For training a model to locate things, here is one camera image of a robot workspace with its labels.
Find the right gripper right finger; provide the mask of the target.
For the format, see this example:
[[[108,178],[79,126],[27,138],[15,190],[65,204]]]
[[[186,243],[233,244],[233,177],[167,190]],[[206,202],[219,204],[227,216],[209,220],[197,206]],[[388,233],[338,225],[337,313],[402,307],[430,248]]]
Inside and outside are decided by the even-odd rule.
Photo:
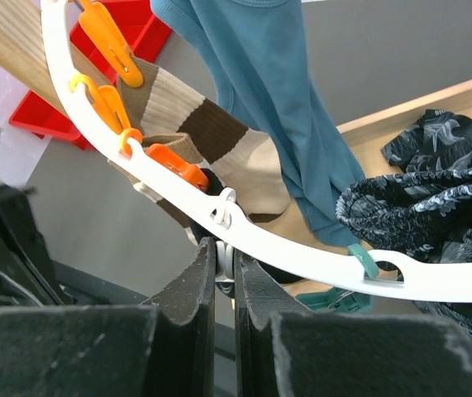
[[[235,254],[234,276],[237,394],[293,396],[282,320],[286,313],[303,316],[311,311],[243,252]]]

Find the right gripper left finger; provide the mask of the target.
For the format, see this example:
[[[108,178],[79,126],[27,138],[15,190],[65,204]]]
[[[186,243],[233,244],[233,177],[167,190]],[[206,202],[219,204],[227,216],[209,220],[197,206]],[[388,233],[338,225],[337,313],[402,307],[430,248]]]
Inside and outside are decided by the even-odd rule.
[[[204,238],[179,276],[148,299],[156,314],[145,396],[213,395],[216,245]]]

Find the white grey clothespin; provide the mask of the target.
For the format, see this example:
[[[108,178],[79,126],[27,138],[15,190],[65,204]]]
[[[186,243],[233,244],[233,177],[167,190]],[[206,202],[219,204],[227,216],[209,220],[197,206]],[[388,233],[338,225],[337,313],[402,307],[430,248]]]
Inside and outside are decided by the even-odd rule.
[[[226,204],[236,202],[236,191],[232,188],[224,188],[218,195],[217,206],[212,211],[212,220],[228,229],[231,226],[231,214]],[[228,298],[235,297],[234,281],[234,247],[219,237],[215,237],[216,245],[216,287]]]

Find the beige brown sock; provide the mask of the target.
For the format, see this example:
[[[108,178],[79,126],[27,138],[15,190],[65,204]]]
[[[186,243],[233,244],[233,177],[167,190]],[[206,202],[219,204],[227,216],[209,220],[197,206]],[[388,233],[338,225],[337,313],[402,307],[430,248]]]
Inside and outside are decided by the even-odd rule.
[[[118,79],[117,91],[131,125],[143,133],[143,144],[163,144],[188,163],[211,169],[257,222],[280,216],[290,197],[270,136],[241,123],[165,69],[133,61],[144,83],[133,88]]]
[[[137,192],[166,211],[186,232],[188,239],[197,245],[202,233],[186,213],[191,206],[184,202],[184,195],[197,188],[148,157],[141,143],[129,139],[128,144],[132,148],[130,159],[119,153],[118,146],[107,163],[124,174]]]

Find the white clip hanger frame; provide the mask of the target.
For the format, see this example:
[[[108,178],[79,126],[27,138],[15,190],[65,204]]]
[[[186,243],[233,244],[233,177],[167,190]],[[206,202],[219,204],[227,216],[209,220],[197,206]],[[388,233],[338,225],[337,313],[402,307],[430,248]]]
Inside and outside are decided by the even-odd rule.
[[[50,77],[68,117],[108,159],[117,152],[119,136],[101,120],[84,88],[70,88],[78,73],[71,56],[65,1],[41,2],[41,25]],[[218,196],[197,189],[184,195],[186,213],[212,234],[255,259],[301,277],[363,294],[393,299],[472,303],[472,263],[426,264],[396,251],[368,251],[379,267],[375,279],[354,256],[321,251],[276,236],[248,221],[236,203],[227,203],[228,229],[216,224],[212,211]]]

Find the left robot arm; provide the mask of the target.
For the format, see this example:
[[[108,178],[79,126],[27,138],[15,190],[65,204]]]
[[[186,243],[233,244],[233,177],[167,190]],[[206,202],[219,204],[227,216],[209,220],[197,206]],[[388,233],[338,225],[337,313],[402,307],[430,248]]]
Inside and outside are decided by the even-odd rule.
[[[55,278],[28,194],[0,181],[0,280],[30,304],[71,304]]]

